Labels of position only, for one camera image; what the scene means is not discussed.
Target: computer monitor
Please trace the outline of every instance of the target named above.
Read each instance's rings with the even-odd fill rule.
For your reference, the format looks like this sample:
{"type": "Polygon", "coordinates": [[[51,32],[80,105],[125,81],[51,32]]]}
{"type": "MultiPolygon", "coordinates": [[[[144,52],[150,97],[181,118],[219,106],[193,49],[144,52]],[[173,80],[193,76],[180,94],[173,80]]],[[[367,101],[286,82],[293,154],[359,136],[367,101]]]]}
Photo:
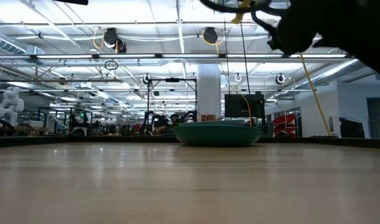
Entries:
{"type": "MultiPolygon", "coordinates": [[[[243,95],[249,103],[251,116],[264,118],[264,96],[262,94],[243,95]]],[[[248,118],[249,109],[244,97],[239,94],[225,95],[226,118],[248,118]]]]}

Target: wall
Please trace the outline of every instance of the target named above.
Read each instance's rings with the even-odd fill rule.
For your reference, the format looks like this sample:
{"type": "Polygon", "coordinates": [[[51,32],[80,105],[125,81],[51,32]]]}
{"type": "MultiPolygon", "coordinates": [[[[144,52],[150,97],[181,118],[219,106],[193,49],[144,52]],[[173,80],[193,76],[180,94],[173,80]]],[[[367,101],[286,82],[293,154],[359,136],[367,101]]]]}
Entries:
{"type": "Polygon", "coordinates": [[[370,138],[367,98],[380,98],[380,84],[338,84],[340,116],[361,121],[365,138],[370,138]]]}
{"type": "MultiPolygon", "coordinates": [[[[329,117],[333,117],[332,134],[340,136],[338,91],[336,81],[329,83],[328,86],[318,86],[316,89],[317,96],[327,122],[329,122],[329,117]]],[[[296,95],[294,101],[279,101],[278,105],[267,106],[266,114],[273,114],[297,107],[300,107],[302,112],[303,137],[328,135],[312,92],[300,92],[296,95]]]]}

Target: overhead rail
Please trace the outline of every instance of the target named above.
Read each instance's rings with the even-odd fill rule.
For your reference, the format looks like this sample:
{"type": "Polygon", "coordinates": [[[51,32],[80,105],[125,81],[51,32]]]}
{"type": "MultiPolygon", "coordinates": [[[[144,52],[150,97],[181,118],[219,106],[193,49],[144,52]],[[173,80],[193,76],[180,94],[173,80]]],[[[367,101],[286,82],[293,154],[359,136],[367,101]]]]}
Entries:
{"type": "MultiPolygon", "coordinates": [[[[246,58],[272,59],[272,58],[296,58],[299,54],[284,57],[283,54],[246,54],[246,58]]],[[[303,54],[304,58],[309,59],[329,59],[343,60],[352,58],[348,54],[303,54]]],[[[243,59],[243,54],[57,54],[57,55],[0,55],[0,60],[25,60],[25,59],[42,59],[42,60],[69,60],[69,59],[204,59],[204,58],[238,58],[243,59]]]]}

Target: ceiling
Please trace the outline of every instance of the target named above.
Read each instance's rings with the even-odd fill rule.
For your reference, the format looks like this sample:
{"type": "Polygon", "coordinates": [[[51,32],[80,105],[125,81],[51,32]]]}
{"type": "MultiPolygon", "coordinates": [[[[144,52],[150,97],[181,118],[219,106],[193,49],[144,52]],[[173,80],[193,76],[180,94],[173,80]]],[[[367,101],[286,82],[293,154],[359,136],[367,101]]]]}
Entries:
{"type": "MultiPolygon", "coordinates": [[[[196,78],[199,63],[219,63],[221,65],[222,80],[227,81],[235,89],[247,88],[246,74],[249,77],[251,89],[281,89],[276,85],[275,77],[283,74],[288,85],[295,84],[305,78],[303,65],[299,58],[281,59],[272,57],[272,54],[281,54],[272,51],[267,45],[268,34],[253,23],[250,15],[246,14],[242,26],[230,23],[234,14],[213,12],[204,7],[197,0],[91,0],[88,6],[65,4],[49,0],[32,1],[35,12],[25,0],[0,0],[0,35],[11,43],[26,48],[36,46],[45,55],[72,55],[72,54],[113,54],[114,50],[101,45],[101,37],[108,27],[117,28],[117,34],[127,45],[127,54],[264,54],[264,58],[248,57],[246,64],[241,58],[220,58],[214,61],[205,58],[142,58],[117,59],[119,64],[115,71],[104,69],[106,59],[55,59],[43,60],[42,64],[28,62],[28,60],[0,60],[0,80],[58,80],[67,78],[78,80],[86,87],[73,86],[73,83],[61,85],[56,82],[32,83],[24,89],[33,90],[71,90],[71,92],[44,92],[42,94],[50,101],[57,103],[117,103],[102,105],[102,110],[93,110],[96,113],[124,110],[131,114],[141,114],[147,107],[144,101],[146,92],[131,91],[146,89],[142,80],[145,74],[151,78],[196,78]],[[200,34],[206,27],[214,27],[220,37],[221,44],[208,45],[200,34]],[[99,89],[122,90],[105,91],[107,97],[91,95],[90,91],[80,91],[91,88],[92,92],[99,89]],[[63,100],[61,96],[69,97],[73,101],[63,100]]],[[[273,3],[274,7],[285,7],[285,1],[273,3]]],[[[279,17],[258,13],[261,19],[270,24],[277,24],[279,17]]],[[[335,60],[335,54],[343,54],[338,49],[308,49],[305,54],[307,68],[310,73],[326,67],[331,63],[343,62],[347,59],[335,60]],[[321,54],[319,58],[308,54],[321,54]]],[[[9,55],[0,48],[0,55],[9,55]]],[[[151,96],[154,110],[161,113],[193,108],[195,98],[191,83],[161,82],[156,89],[184,91],[160,91],[159,96],[151,96]],[[162,103],[171,99],[172,104],[162,103]]]]}

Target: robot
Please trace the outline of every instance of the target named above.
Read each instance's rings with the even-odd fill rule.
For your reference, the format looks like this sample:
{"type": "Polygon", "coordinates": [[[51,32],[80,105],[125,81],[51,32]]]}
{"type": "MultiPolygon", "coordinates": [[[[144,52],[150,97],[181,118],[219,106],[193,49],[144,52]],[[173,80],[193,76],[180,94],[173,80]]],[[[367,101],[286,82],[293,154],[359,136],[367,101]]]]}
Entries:
{"type": "Polygon", "coordinates": [[[24,110],[24,100],[18,97],[21,92],[19,87],[9,87],[7,91],[3,93],[3,101],[0,104],[0,118],[8,115],[9,124],[11,126],[17,126],[18,112],[24,110]]]}

